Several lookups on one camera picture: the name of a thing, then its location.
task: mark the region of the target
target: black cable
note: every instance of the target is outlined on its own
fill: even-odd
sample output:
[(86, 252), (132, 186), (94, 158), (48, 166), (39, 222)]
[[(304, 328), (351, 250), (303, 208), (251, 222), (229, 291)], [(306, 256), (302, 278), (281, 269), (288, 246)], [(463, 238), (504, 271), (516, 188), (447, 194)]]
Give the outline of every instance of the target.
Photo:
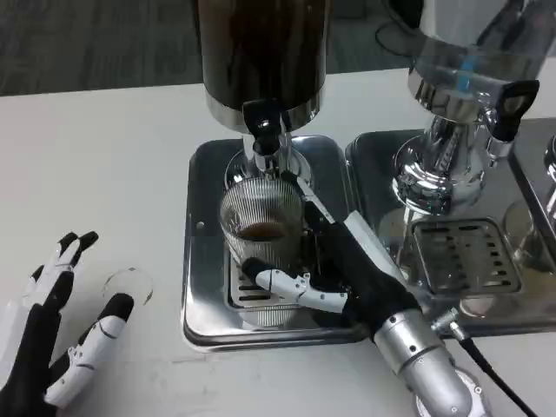
[(379, 26), (379, 28), (374, 32), (374, 40), (378, 43), (378, 45), (383, 48), (386, 52), (392, 54), (392, 55), (396, 55), (396, 56), (400, 56), (402, 58), (411, 58), (411, 55), (409, 54), (402, 54), (400, 52), (396, 52), (395, 50), (391, 50), (389, 49), (384, 43), (382, 43), (382, 41), (379, 39), (379, 34), (388, 26), (395, 24), (395, 22), (386, 22), (383, 23), (381, 26)]
[(504, 394), (506, 394), (527, 417), (538, 417), (537, 414), (535, 414), (534, 411), (504, 382), (504, 380), (496, 374), (493, 367), (491, 367), (490, 363), (488, 363), (485, 356), (483, 356), (471, 338), (460, 341), (460, 345), (465, 349), (469, 356), (471, 356), (471, 359), (475, 361), (480, 369), (485, 374), (490, 376), (494, 383), (498, 385), (502, 391), (504, 391)]

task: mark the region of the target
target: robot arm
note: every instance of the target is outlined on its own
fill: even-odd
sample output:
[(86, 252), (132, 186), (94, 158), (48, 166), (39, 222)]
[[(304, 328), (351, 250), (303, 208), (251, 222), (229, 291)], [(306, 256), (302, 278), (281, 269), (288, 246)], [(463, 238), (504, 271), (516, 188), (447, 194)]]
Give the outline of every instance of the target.
[[(344, 295), (337, 295), (336, 300), (345, 302), (337, 302), (335, 312), (341, 308), (343, 314), (367, 325), (371, 340), (387, 364), (418, 398), (420, 414), (488, 416), (475, 379), (455, 366), (419, 303), (406, 290), (399, 269), (361, 215), (353, 212), (344, 222), (336, 222), (301, 178), (289, 173), (282, 178), (297, 185), (304, 195), (306, 220), (325, 251), (333, 256), (334, 265), (349, 287)], [(276, 276), (281, 280), (283, 272), (271, 268), (263, 272), (261, 265), (259, 270), (251, 266), (252, 260), (246, 263), (246, 275), (255, 276), (259, 285), (270, 282), (263, 287), (274, 292), (273, 280)], [(302, 289), (301, 279), (289, 277), (288, 288)], [(311, 307), (325, 309), (319, 303)]]

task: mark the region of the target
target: white robotic finger segment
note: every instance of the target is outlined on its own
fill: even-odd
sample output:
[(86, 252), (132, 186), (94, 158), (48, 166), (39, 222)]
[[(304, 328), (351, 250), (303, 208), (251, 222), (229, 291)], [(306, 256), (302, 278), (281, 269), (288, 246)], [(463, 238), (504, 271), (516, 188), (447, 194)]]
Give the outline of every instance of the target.
[(68, 372), (46, 391), (44, 402), (58, 408), (66, 408), (94, 375), (94, 368), (85, 366), (70, 367)]
[(45, 401), (66, 407), (93, 377), (95, 370), (109, 356), (126, 321), (114, 315), (97, 321), (83, 344), (68, 350), (68, 371), (47, 390)]
[(324, 293), (309, 287), (301, 295), (298, 303), (303, 307), (341, 314), (347, 301), (348, 295), (346, 293)]
[(63, 271), (70, 271), (73, 269), (70, 263), (79, 249), (79, 244), (79, 239), (76, 239), (63, 252), (62, 256), (57, 259), (50, 260), (49, 263), (44, 265), (43, 273), (36, 282), (35, 291), (27, 300), (30, 305), (40, 304), (42, 306), (49, 297), (50, 291), (52, 291), (52, 288), (54, 287), (54, 284), (56, 284), (60, 274)]
[(260, 272), (255, 277), (255, 284), (257, 284), (262, 289), (271, 291), (272, 288), (272, 269)]
[(405, 287), (407, 283), (401, 274), (400, 268), (394, 263), (378, 236), (365, 222), (361, 214), (358, 211), (352, 212), (344, 221), (344, 224), (361, 245), (369, 259), (382, 272), (393, 276)]
[(330, 224), (333, 224), (335, 222), (335, 219), (332, 217), (332, 215), (330, 215), (330, 213), (328, 213), (327, 208), (324, 207), (324, 204), (322, 204), (321, 200), (319, 200), (319, 197), (316, 196), (314, 191), (309, 187), (309, 185), (305, 182), (305, 180), (303, 180), (298, 176), (297, 185), (299, 185), (299, 188), (301, 189), (301, 192), (303, 193), (305, 200), (312, 202), (319, 209), (321, 214), (324, 215), (327, 221)]
[(271, 293), (293, 302), (299, 300), (299, 297), (307, 290), (308, 286), (308, 280), (300, 277), (294, 279), (279, 269), (261, 272), (256, 277), (257, 285), (261, 285), (259, 281), (264, 285), (263, 288)]

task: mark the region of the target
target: drip tray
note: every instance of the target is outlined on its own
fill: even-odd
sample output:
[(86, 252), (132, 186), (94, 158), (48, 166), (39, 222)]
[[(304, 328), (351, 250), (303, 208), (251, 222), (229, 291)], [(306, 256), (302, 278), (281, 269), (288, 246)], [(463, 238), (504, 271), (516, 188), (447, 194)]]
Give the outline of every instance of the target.
[[(308, 161), (313, 184), (331, 214), (346, 218), (354, 208), (343, 152), (325, 136), (302, 136), (294, 149)], [(268, 348), (359, 341), (362, 326), (337, 314), (300, 308), (242, 277), (218, 222), (226, 167), (242, 140), (204, 143), (189, 163), (183, 274), (182, 325), (201, 350)]]
[[(347, 148), (358, 209), (387, 247), (429, 318), (457, 307), (474, 336), (556, 329), (556, 268), (548, 234), (534, 233), (514, 173), (543, 166), (556, 120), (524, 121), (513, 164), (485, 173), (480, 199), (455, 216), (410, 218), (392, 190), (393, 160), (419, 130), (366, 133)], [(483, 165), (485, 152), (479, 149)], [(549, 191), (546, 171), (521, 182), (534, 184), (539, 201)]]
[(496, 223), (417, 222), (415, 247), (436, 295), (496, 295), (520, 289), (520, 279)]

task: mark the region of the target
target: dark liquid container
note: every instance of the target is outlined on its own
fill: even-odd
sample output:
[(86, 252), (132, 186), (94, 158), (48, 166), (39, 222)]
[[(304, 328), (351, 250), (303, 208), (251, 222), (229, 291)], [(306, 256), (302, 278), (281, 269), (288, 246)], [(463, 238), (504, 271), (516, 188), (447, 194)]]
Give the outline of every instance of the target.
[(238, 236), (246, 241), (266, 242), (286, 237), (288, 231), (280, 223), (256, 223), (242, 230)]
[(203, 81), (219, 103), (241, 111), (272, 98), (284, 109), (324, 84), (330, 0), (197, 0)]

